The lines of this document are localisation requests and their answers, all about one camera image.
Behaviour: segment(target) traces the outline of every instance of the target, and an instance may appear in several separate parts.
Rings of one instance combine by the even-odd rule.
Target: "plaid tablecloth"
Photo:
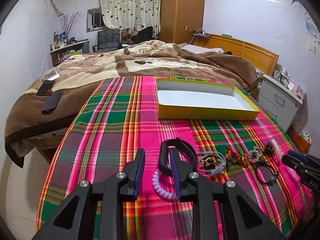
[[[151,181],[161,142],[176,137],[189,142],[196,152],[225,153],[229,145],[244,154],[254,146],[264,148],[271,138],[276,140],[282,154],[292,149],[288,136],[261,110],[255,121],[247,122],[158,120],[155,77],[106,79],[83,106],[54,156],[41,195],[37,230],[79,182],[105,181],[122,171],[124,164],[133,160],[141,147],[146,152],[143,190],[136,203],[124,205],[128,239],[191,239],[192,203],[162,200]],[[268,163],[280,171],[273,187],[261,185],[252,167],[231,166],[213,180],[221,183],[234,180],[289,236],[310,193],[299,183],[298,176],[276,157],[269,158]],[[166,178],[164,187],[173,190],[172,185],[172,179]],[[100,207],[101,203],[96,215],[95,239],[98,238]]]

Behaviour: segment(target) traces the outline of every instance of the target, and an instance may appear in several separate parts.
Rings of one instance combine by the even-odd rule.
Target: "white wall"
[[[6,152],[4,126],[19,96],[52,67],[49,54],[57,15],[49,0],[20,0],[0,34],[0,173]]]
[[[205,0],[203,28],[208,33],[229,34],[279,54],[278,64],[287,68],[291,78],[307,91],[308,103],[303,106],[302,118],[308,118],[306,129],[313,139],[310,153],[320,156],[319,33],[317,38],[310,35],[306,10],[298,2],[291,2]],[[316,54],[309,51],[310,43],[316,46]]]
[[[92,46],[96,45],[97,31],[86,32],[87,29],[87,10],[100,7],[99,0],[54,0],[58,9],[68,14],[68,19],[72,16],[72,13],[79,11],[82,16],[75,23],[71,29],[69,38],[75,37],[76,40],[89,39],[90,52],[92,52]],[[56,31],[63,32],[63,28],[60,19],[56,22]]]

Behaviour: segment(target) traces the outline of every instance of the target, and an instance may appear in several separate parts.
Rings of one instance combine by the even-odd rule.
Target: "wardrobe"
[[[158,39],[167,43],[190,43],[192,31],[202,28],[204,0],[161,0]]]

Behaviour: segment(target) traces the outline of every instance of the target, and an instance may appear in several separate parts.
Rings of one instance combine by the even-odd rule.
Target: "window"
[[[106,29],[100,8],[89,9],[87,13],[87,32]]]

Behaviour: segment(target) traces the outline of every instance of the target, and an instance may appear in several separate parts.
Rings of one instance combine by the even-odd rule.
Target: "open box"
[[[259,113],[234,86],[167,78],[156,85],[159,119],[255,120]]]

